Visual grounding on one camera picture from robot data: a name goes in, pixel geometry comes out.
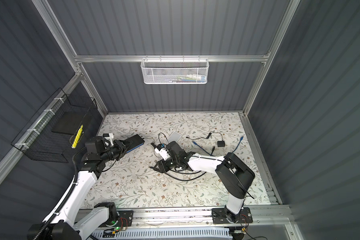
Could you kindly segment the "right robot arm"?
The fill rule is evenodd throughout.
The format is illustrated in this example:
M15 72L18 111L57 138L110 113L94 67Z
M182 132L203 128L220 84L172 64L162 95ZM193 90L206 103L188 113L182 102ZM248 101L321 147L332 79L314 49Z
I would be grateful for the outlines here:
M193 175L202 173L200 176L187 181L193 181L206 173L215 174L222 181L229 193L228 202L225 205L224 217L229 223L237 223L242 218L241 210L246 197L252 197L249 189L255 179L255 173L235 153L228 153L225 156L205 156L195 152L186 152L177 142L170 142L167 145L152 144L155 153L162 159L159 160L152 170L184 182L169 174Z

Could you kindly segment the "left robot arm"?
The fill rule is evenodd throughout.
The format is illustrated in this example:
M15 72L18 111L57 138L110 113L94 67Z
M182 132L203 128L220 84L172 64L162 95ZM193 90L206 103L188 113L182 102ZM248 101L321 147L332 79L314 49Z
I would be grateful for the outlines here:
M118 161L131 151L132 142L113 140L111 135L89 139L80 150L85 152L78 167L73 155L73 180L57 205L40 224L34 224L27 233L29 240L86 240L100 225L115 227L122 223L114 203L100 203L79 222L75 222L81 204L90 188L99 179L109 161Z

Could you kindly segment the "white flat box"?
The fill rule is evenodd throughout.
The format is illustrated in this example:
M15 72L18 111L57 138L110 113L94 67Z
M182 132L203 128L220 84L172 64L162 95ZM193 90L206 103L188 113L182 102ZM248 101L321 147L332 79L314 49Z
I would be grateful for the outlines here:
M173 132L169 137L168 137L168 143L171 142L178 142L181 139L182 135L178 132Z

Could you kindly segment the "yellow item in basket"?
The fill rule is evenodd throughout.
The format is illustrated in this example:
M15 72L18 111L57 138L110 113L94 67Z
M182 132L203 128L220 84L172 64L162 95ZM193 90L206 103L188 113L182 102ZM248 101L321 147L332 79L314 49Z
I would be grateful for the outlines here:
M72 149L75 149L77 147L77 145L81 139L82 133L83 133L83 128L84 128L84 126L81 125L80 128L78 129L78 131L75 135L74 141L72 143L72 146L71 146Z

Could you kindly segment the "black pad in basket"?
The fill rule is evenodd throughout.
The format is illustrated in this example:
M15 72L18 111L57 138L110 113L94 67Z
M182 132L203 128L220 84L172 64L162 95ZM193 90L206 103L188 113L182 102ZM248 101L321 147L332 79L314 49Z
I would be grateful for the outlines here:
M52 133L74 135L81 125L85 126L89 117L85 113L65 112L52 128Z

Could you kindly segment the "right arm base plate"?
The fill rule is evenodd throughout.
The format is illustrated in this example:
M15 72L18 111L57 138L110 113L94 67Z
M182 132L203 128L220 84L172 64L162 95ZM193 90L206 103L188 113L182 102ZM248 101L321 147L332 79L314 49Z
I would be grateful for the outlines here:
M227 208L213 208L212 218L215 225L253 223L250 209L244 207L240 209L238 214L233 214Z

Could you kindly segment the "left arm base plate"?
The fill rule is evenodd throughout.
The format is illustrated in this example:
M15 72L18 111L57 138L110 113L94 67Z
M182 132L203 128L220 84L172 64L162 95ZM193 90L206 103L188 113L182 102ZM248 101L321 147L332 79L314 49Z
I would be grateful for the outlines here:
M109 223L103 223L99 227L100 228L123 228L123 227L131 227L133 223L134 211L120 211L118 210L118 218L117 220L113 220Z

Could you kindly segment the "white mesh wall basket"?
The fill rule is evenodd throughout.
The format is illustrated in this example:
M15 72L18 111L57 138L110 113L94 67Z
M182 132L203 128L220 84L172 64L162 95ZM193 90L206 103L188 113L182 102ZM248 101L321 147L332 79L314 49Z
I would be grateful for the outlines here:
M202 85L208 82L209 61L141 61L143 80L148 85Z

